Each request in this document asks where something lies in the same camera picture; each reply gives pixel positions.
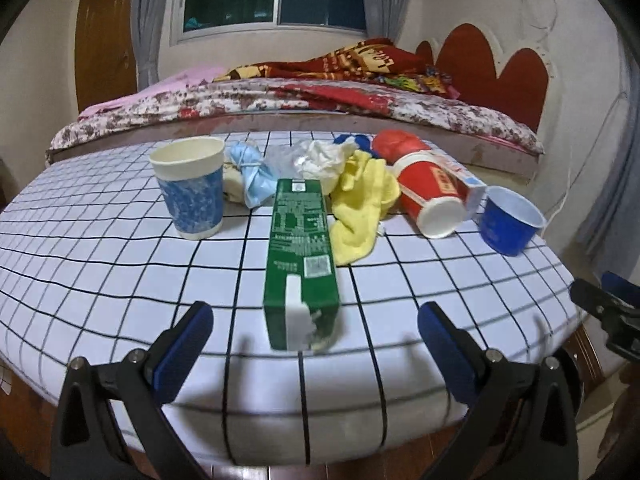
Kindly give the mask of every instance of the red headboard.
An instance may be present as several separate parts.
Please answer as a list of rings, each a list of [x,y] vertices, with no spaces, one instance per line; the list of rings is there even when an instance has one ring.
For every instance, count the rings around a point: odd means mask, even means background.
[[[465,23],[449,34],[437,60],[428,41],[415,53],[452,76],[461,101],[501,111],[534,132],[538,130],[549,75],[532,49],[522,48],[513,54],[496,77],[489,42],[477,27]]]

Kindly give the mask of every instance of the wooden floor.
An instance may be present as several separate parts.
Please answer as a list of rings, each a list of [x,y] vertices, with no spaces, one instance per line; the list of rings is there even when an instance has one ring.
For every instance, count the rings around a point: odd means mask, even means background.
[[[0,430],[32,467],[49,474],[50,434],[56,409],[18,377],[12,391],[0,391]],[[417,480],[447,446],[450,428],[362,460],[312,467],[216,468],[216,480]],[[142,453],[132,452],[138,468],[157,477]]]

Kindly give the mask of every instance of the barcode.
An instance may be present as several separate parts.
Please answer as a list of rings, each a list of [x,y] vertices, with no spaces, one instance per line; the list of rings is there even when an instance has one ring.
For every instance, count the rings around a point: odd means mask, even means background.
[[[331,274],[331,260],[328,254],[305,258],[305,278],[322,278]]]

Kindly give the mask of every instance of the blue face mask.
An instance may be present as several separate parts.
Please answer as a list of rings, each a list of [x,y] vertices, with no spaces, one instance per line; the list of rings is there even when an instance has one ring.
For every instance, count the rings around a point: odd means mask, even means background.
[[[249,209],[258,207],[276,193],[278,178],[264,163],[260,151],[244,142],[225,149],[226,156],[242,173],[244,203]]]
[[[344,143],[345,140],[351,137],[353,137],[353,139],[356,141],[356,144],[358,145],[359,150],[361,150],[362,152],[370,153],[373,158],[380,158],[380,156],[372,149],[371,141],[369,140],[369,137],[364,135],[358,134],[358,135],[352,136],[350,134],[341,134],[335,137],[334,144],[342,144]]]

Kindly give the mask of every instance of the green juice box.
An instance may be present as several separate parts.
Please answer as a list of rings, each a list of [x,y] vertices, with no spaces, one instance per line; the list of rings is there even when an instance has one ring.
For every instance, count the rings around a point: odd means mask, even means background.
[[[278,181],[262,304],[274,350],[331,343],[340,297],[319,180]]]

